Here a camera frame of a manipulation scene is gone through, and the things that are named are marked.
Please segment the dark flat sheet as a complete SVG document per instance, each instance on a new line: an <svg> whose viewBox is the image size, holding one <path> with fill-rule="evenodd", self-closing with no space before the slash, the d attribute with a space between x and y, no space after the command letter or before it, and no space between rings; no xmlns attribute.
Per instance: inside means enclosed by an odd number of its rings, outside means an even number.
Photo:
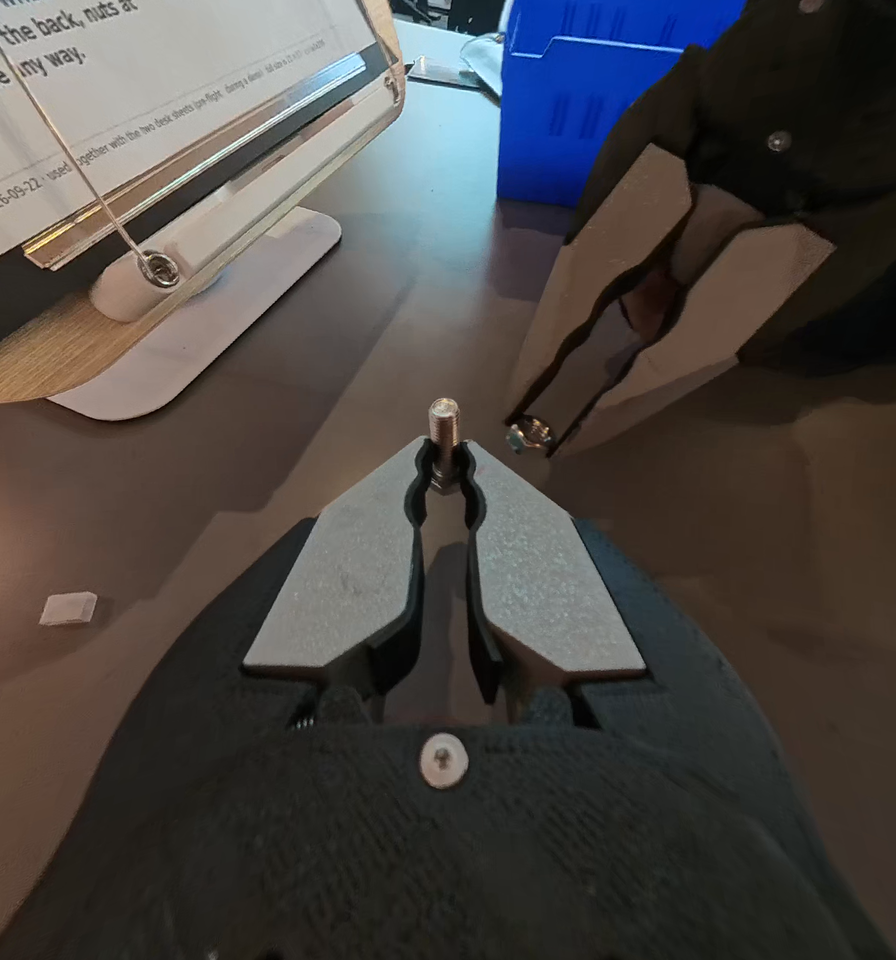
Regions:
<svg viewBox="0 0 896 960"><path fill-rule="evenodd" d="M410 81L460 90L480 90L478 75L463 61L441 61L427 54L418 55L406 69Z"/></svg>

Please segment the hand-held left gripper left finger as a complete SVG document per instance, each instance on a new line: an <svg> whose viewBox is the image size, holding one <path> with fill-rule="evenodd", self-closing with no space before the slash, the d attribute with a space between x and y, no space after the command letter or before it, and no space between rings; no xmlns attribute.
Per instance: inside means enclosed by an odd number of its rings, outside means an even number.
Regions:
<svg viewBox="0 0 896 960"><path fill-rule="evenodd" d="M430 442L419 437L321 511L242 661L259 677L386 695L417 662Z"/></svg>

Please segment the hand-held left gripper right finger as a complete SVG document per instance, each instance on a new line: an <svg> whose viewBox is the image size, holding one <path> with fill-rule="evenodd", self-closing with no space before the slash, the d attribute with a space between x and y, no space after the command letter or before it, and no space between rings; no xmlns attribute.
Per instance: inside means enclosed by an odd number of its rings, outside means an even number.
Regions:
<svg viewBox="0 0 896 960"><path fill-rule="evenodd" d="M474 441L458 450L468 648L481 698L643 678L646 662L574 519Z"/></svg>

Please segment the steel hex bolt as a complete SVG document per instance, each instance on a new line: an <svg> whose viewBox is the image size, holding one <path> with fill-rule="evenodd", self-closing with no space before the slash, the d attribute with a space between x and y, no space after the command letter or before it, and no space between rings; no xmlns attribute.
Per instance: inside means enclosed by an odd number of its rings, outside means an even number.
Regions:
<svg viewBox="0 0 896 960"><path fill-rule="evenodd" d="M460 406L454 399L441 397L431 403L429 432L430 487L446 497L458 489L468 466L467 451L461 440Z"/></svg>

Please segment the clear acrylic ledge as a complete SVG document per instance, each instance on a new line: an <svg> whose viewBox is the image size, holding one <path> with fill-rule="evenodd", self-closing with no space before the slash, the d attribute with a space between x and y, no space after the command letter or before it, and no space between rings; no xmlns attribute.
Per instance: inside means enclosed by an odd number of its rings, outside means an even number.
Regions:
<svg viewBox="0 0 896 960"><path fill-rule="evenodd" d="M235 216L247 234L306 197L394 121L386 71L404 61L378 42L347 54L255 106L105 198L142 246L193 212ZM37 266L58 271L115 233L95 200L25 242Z"/></svg>

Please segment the white stand ledge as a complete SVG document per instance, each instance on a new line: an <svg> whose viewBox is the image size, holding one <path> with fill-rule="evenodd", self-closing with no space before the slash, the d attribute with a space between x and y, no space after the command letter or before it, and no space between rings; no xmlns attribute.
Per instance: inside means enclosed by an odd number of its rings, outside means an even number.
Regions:
<svg viewBox="0 0 896 960"><path fill-rule="evenodd" d="M111 320L138 322L193 282L216 258L222 258L224 264L185 308L198 318L218 317L250 325L334 248L341 232L332 218L299 207L236 252L246 235L246 224L220 207L193 212L148 243L178 269L177 284L156 285L127 254L94 283L92 303Z"/></svg>

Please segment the small white block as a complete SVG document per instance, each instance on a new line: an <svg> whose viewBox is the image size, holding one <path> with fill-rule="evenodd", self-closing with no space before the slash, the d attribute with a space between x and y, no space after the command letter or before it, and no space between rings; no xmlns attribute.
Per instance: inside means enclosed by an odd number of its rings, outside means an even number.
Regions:
<svg viewBox="0 0 896 960"><path fill-rule="evenodd" d="M46 627L90 624L98 603L91 591L52 594L45 602L39 624Z"/></svg>

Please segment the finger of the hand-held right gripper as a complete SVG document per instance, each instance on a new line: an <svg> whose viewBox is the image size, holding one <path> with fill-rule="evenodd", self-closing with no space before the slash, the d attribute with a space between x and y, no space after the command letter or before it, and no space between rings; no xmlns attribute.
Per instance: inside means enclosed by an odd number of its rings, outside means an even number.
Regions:
<svg viewBox="0 0 896 960"><path fill-rule="evenodd" d="M692 206L682 159L647 145L555 259L510 378L505 424L529 412Z"/></svg>
<svg viewBox="0 0 896 960"><path fill-rule="evenodd" d="M738 364L739 352L834 254L801 222L770 222L709 185L661 264L621 294L562 366L554 450L593 447Z"/></svg>

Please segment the blue plastic bin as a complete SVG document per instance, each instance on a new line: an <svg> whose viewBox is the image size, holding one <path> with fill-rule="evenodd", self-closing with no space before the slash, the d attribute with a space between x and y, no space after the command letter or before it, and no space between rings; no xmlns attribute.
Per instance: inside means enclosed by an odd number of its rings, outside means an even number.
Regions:
<svg viewBox="0 0 896 960"><path fill-rule="evenodd" d="M624 111L743 1L519 1L506 24L498 196L572 208Z"/></svg>

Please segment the black backing sheet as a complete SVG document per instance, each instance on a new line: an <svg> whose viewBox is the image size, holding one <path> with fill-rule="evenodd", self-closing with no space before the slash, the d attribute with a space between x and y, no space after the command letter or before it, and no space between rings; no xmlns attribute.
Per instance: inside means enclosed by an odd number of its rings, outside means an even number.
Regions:
<svg viewBox="0 0 896 960"><path fill-rule="evenodd" d="M243 71L226 83L180 94L136 116L102 127L72 144L83 169L107 196L199 139L213 134L246 106ZM25 255L37 234L94 201L38 116L22 133L0 103L0 342L67 294L94 280L127 246L117 231L61 270L46 270Z"/></svg>

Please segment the printed instruction sheet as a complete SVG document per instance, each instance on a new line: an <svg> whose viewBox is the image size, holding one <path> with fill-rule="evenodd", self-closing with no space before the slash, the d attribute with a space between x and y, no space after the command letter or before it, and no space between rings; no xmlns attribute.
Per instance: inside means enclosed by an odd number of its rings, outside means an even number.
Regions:
<svg viewBox="0 0 896 960"><path fill-rule="evenodd" d="M358 2L0 2L0 256L375 41Z"/></svg>

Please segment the white stand base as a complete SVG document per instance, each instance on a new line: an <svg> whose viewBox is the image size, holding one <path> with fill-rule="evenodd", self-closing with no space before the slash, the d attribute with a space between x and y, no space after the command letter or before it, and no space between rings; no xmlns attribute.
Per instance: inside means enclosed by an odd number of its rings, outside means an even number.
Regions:
<svg viewBox="0 0 896 960"><path fill-rule="evenodd" d="M333 217L288 213L203 292L87 383L50 402L97 422L132 421L164 408L340 242Z"/></svg>

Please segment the steel hex nut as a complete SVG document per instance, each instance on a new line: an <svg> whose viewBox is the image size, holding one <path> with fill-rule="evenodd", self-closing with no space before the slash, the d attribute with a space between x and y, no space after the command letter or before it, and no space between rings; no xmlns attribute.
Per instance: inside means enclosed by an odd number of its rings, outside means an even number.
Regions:
<svg viewBox="0 0 896 960"><path fill-rule="evenodd" d="M557 437L550 425L534 416L521 416L508 426L505 440L518 455L550 456L557 447Z"/></svg>

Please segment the clear plastic bag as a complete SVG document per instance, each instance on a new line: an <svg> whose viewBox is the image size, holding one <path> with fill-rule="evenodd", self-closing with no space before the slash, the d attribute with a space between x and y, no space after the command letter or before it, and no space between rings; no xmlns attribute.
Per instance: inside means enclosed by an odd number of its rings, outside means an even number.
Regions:
<svg viewBox="0 0 896 960"><path fill-rule="evenodd" d="M503 33L490 32L472 37L461 48L460 58L480 86L496 102L502 99Z"/></svg>

